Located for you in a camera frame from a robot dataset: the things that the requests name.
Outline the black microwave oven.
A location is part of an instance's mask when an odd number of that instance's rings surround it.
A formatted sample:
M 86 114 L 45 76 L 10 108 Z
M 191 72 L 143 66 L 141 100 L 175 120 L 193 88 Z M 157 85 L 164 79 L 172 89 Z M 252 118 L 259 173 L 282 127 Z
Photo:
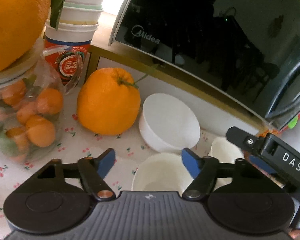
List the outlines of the black microwave oven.
M 124 0 L 114 42 L 192 75 L 275 129 L 300 113 L 300 0 Z

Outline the glass jar with kumquats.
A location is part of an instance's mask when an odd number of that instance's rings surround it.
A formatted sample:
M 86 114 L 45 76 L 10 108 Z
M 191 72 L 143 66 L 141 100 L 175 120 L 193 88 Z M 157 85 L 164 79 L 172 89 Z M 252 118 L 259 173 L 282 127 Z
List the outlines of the glass jar with kumquats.
M 64 97 L 78 84 L 81 53 L 35 44 L 0 72 L 0 157 L 38 159 L 61 138 Z

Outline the cream bowl front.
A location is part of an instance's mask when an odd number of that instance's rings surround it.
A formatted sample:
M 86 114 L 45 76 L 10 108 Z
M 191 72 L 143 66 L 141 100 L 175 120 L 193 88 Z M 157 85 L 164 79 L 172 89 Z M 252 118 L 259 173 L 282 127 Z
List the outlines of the cream bowl front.
M 135 173 L 133 191 L 177 191 L 180 195 L 192 183 L 181 156 L 158 153 L 147 158 Z

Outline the white bowl back left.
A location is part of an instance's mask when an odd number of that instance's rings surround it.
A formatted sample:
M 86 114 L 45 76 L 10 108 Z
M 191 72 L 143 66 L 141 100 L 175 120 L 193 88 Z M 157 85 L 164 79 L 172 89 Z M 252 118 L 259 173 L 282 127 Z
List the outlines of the white bowl back left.
M 150 148 L 171 153 L 193 148 L 201 135 L 193 111 L 178 98 L 164 93 L 152 94 L 144 101 L 139 131 Z

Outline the large orange on jar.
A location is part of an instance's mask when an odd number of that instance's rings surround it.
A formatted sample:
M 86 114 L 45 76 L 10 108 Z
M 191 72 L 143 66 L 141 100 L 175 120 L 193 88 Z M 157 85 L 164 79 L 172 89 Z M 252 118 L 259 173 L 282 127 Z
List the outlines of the large orange on jar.
M 0 71 L 32 48 L 49 10 L 50 0 L 0 0 Z

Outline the stack of paper cups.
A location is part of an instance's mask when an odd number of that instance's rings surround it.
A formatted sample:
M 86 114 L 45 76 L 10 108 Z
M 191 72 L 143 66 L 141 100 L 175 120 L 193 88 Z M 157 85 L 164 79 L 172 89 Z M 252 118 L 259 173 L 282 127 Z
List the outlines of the stack of paper cups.
M 103 0 L 65 0 L 57 29 L 51 27 L 52 16 L 47 18 L 45 48 L 65 48 L 45 58 L 60 75 L 65 86 L 70 82 L 77 83 L 82 73 L 82 65 L 103 12 L 102 2 Z

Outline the large orange on table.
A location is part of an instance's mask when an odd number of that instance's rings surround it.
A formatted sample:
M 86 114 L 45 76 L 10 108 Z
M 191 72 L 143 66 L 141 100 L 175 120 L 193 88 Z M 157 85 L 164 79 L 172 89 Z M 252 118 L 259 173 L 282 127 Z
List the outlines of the large orange on table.
M 101 135 L 118 135 L 135 122 L 141 97 L 132 75 L 122 68 L 94 71 L 77 97 L 77 117 L 86 129 Z

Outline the cream bowl back right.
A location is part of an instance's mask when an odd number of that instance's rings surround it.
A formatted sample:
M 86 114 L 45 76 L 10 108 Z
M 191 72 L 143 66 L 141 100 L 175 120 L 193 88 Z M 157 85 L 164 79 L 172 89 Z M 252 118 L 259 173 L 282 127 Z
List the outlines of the cream bowl back right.
M 234 164 L 238 158 L 244 158 L 242 150 L 227 141 L 225 137 L 217 137 L 213 140 L 208 156 L 218 159 L 220 163 L 229 164 Z

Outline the cherry print tablecloth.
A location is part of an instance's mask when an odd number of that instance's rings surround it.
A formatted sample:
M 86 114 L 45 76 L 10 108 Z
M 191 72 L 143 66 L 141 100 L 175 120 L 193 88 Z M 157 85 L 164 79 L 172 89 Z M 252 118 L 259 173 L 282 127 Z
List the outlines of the cherry print tablecloth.
M 78 159 L 96 158 L 106 149 L 113 148 L 116 152 L 115 165 L 106 176 L 106 182 L 118 193 L 132 188 L 138 166 L 156 154 L 141 137 L 138 124 L 115 136 L 98 135 L 83 128 L 77 121 L 77 94 L 78 90 L 75 90 L 65 97 L 61 140 L 56 142 L 51 152 L 44 154 L 42 158 L 21 163 L 15 163 L 0 152 L 0 238 L 4 238 L 11 231 L 3 213 L 4 200 L 51 159 L 58 158 L 64 163 L 76 163 Z

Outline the cream bowl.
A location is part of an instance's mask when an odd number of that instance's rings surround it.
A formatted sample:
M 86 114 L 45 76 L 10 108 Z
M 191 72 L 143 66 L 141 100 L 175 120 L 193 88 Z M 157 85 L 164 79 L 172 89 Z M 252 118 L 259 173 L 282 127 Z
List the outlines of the cream bowl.
M 192 183 L 181 156 L 158 153 L 147 158 L 135 173 L 133 191 L 177 191 L 180 195 Z
M 217 137 L 213 140 L 208 156 L 218 159 L 220 163 L 229 164 L 234 164 L 238 158 L 244 158 L 242 150 L 227 141 L 225 137 Z

